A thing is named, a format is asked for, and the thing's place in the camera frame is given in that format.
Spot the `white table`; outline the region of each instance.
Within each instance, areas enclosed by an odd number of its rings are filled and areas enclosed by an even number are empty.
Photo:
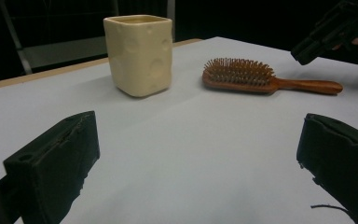
[[[277,77],[341,83],[337,96],[303,91],[256,95],[202,86],[216,57],[269,64]],[[138,99],[119,91],[108,63],[0,88],[2,161],[71,115],[94,110],[101,158],[62,223],[352,224],[300,169],[296,151],[307,113],[358,129],[358,65],[221,37],[173,51],[172,86]]]

